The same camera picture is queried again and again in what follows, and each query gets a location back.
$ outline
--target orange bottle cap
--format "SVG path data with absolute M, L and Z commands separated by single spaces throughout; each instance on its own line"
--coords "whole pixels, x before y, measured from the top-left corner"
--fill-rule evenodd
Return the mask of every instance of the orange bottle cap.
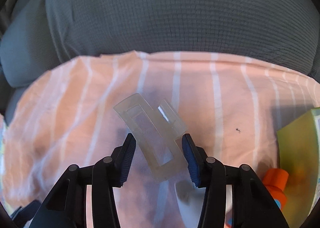
M 274 186 L 266 186 L 266 188 L 268 189 L 273 199 L 277 202 L 279 208 L 282 210 L 287 203 L 287 197 L 285 196 L 285 194 L 279 188 L 276 188 Z
M 265 186 L 274 186 L 283 191 L 285 185 L 287 184 L 288 177 L 289 174 L 287 171 L 280 168 L 271 168 L 267 171 L 266 175 L 262 180 L 262 183 Z

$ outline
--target clear plastic hair clip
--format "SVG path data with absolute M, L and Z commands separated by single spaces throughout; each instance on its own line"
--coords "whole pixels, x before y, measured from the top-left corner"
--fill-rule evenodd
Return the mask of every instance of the clear plastic hair clip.
M 153 110 L 138 93 L 114 106 L 126 123 L 146 158 L 154 179 L 169 179 L 188 163 L 175 140 L 187 130 L 172 106 L 163 99 Z

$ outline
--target gray waffle-textured fabric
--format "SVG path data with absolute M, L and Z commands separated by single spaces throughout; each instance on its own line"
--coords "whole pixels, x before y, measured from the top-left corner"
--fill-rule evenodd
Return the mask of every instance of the gray waffle-textured fabric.
M 0 113 L 4 113 L 9 102 L 11 92 L 12 88 L 8 84 L 4 76 L 2 66 L 0 65 Z
M 46 0 L 61 61 L 130 50 L 214 51 L 308 74 L 319 13 L 311 0 Z
M 8 105 L 7 105 L 7 109 L 6 109 L 5 115 L 4 115 L 4 120 L 7 125 L 9 125 L 11 123 L 13 116 L 14 116 L 14 112 L 17 107 L 17 104 L 18 104 L 21 96 L 23 95 L 24 91 L 27 88 L 28 88 L 28 86 L 17 88 L 12 92 L 12 96 L 10 98 Z
M 320 34 L 319 34 L 319 42 L 316 50 L 316 56 L 313 60 L 313 66 L 309 76 L 314 78 L 317 82 L 320 83 Z
M 0 39 L 10 25 L 11 14 L 16 3 L 17 0 L 7 0 L 3 8 L 0 10 Z
M 30 0 L 4 33 L 0 59 L 14 88 L 28 86 L 60 64 L 54 49 L 44 0 Z

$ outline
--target black strap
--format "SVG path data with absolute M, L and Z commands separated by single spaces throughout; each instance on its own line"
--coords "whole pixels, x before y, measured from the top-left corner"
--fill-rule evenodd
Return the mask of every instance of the black strap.
M 38 211 L 41 203 L 38 200 L 33 200 L 25 207 L 19 207 L 11 215 L 11 219 L 18 228 L 23 228 L 28 221 L 30 221 Z

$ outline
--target pink striped cloth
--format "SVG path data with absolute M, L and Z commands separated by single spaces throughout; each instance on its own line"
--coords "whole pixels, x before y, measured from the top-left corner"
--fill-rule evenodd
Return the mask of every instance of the pink striped cloth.
M 6 201 L 17 207 L 43 200 L 70 164 L 110 155 L 128 133 L 113 106 L 136 92 L 153 107 L 163 98 L 171 102 L 209 156 L 236 167 L 247 163 L 261 176 L 278 164 L 276 130 L 318 106 L 320 85 L 229 54 L 77 57 L 45 73 L 18 104 L 5 136 Z M 182 179 L 190 179 L 187 171 L 155 183 L 137 147 L 128 181 L 115 189 L 121 226 L 184 227 L 174 190 Z

